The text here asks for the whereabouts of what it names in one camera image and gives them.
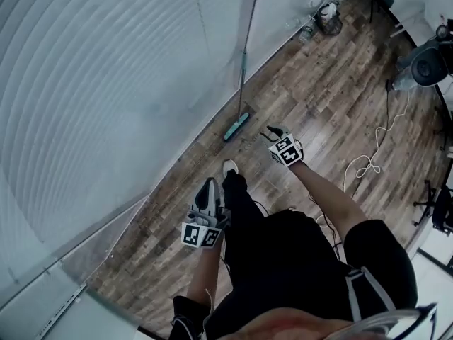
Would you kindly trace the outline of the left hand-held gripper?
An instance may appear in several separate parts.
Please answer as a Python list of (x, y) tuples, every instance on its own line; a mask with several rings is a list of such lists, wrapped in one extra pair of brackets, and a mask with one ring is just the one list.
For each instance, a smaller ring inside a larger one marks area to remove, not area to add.
[(224, 229), (231, 224), (231, 211), (219, 209), (220, 203), (217, 180), (208, 177), (195, 196), (199, 212), (190, 210), (182, 223), (181, 242), (184, 245), (203, 249), (215, 246)]

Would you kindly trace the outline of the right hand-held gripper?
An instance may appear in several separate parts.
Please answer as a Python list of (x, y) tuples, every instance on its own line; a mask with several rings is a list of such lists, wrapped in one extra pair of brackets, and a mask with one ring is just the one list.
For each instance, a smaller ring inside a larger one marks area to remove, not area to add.
[(267, 126), (277, 139), (270, 139), (264, 132), (260, 134), (260, 138), (268, 147), (273, 159), (280, 164), (289, 168), (297, 161), (303, 161), (304, 153), (302, 144), (294, 138), (294, 135), (286, 128), (277, 126)]

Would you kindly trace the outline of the teal broom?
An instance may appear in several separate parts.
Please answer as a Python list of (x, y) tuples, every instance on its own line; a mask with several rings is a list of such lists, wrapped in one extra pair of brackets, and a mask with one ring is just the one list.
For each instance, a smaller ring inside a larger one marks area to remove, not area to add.
[(241, 0), (236, 46), (231, 57), (234, 63), (234, 77), (238, 78), (238, 112), (234, 122), (224, 133), (223, 140), (225, 142), (228, 142), (240, 130), (240, 128), (243, 127), (250, 116), (249, 113), (242, 112), (242, 101), (246, 76), (247, 44), (256, 2), (257, 0)]

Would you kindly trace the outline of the person's right forearm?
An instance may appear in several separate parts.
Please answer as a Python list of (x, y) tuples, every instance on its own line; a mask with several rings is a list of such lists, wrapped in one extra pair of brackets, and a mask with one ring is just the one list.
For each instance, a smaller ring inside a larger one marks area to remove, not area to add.
[(302, 182), (317, 205), (332, 222), (341, 239), (361, 222), (367, 220), (359, 205), (333, 183), (297, 161), (289, 170)]

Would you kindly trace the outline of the person's left forearm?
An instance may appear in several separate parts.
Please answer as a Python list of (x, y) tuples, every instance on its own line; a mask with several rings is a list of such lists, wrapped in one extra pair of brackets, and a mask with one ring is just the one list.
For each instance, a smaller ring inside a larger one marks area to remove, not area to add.
[(188, 299), (208, 307), (213, 306), (217, 292), (221, 253), (221, 242), (211, 249), (203, 249), (201, 251), (193, 277), (188, 286), (186, 294)]

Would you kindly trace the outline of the person's black trousers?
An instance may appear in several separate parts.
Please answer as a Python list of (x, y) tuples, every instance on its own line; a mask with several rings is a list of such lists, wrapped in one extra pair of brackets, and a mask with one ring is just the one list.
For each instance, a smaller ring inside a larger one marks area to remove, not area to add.
[(226, 208), (231, 211), (231, 226), (226, 231), (226, 262), (230, 266), (335, 256), (322, 231), (304, 213), (283, 210), (264, 216), (249, 195), (245, 178), (232, 170), (222, 186)]

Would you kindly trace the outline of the person's left white shoe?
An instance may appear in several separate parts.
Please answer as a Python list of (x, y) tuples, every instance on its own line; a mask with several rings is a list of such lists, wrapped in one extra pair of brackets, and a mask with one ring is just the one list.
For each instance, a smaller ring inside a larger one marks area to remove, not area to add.
[(233, 161), (232, 159), (226, 159), (222, 164), (222, 173), (224, 178), (227, 177), (230, 171), (233, 171), (235, 174), (237, 174), (239, 172), (239, 168), (236, 165), (235, 161)]

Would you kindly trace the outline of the clear plastic bottle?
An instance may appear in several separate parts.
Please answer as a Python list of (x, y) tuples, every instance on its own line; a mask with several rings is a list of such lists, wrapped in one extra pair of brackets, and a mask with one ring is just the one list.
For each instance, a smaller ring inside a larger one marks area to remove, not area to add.
[(308, 43), (316, 32), (316, 20), (311, 18), (301, 29), (299, 34), (299, 42)]

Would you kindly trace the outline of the person's black shirt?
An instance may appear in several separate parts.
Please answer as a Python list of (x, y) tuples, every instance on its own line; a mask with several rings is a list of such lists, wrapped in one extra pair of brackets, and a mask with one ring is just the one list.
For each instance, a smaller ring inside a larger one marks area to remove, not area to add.
[(283, 307), (324, 319), (350, 321), (350, 290), (357, 296), (361, 316), (371, 317), (386, 310), (371, 279), (380, 284), (395, 308), (415, 307), (418, 291), (413, 266), (384, 222), (366, 220), (355, 225), (347, 233), (343, 248), (345, 261), (335, 255), (314, 261), (297, 258), (284, 263), (254, 261), (239, 267), (227, 264), (233, 288), (216, 308), (181, 295), (174, 298), (169, 340), (202, 336), (218, 340), (257, 316)]

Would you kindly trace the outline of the white window blinds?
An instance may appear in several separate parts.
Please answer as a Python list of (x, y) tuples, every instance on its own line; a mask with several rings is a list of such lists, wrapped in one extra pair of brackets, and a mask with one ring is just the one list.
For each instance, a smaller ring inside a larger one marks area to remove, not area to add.
[(236, 90), (250, 2), (0, 0), (0, 221), (53, 251), (152, 190)]

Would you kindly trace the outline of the grey round floor fan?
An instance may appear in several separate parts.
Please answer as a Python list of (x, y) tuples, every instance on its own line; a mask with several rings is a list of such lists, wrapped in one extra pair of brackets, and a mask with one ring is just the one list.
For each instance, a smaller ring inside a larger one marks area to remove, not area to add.
[(453, 19), (439, 25), (433, 38), (405, 57), (398, 57), (396, 69), (396, 74), (386, 81), (387, 92), (434, 86), (453, 75)]

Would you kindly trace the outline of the black office chair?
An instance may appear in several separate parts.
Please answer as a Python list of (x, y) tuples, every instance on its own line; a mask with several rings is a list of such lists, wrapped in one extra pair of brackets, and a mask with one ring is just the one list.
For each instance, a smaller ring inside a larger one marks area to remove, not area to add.
[(446, 234), (453, 234), (453, 189), (444, 185), (438, 191), (431, 186), (430, 180), (424, 180), (425, 188), (428, 192), (426, 201), (414, 201), (413, 207), (423, 206), (425, 209), (419, 221), (415, 221), (413, 225), (418, 227), (422, 224), (426, 217), (431, 217), (432, 226)]

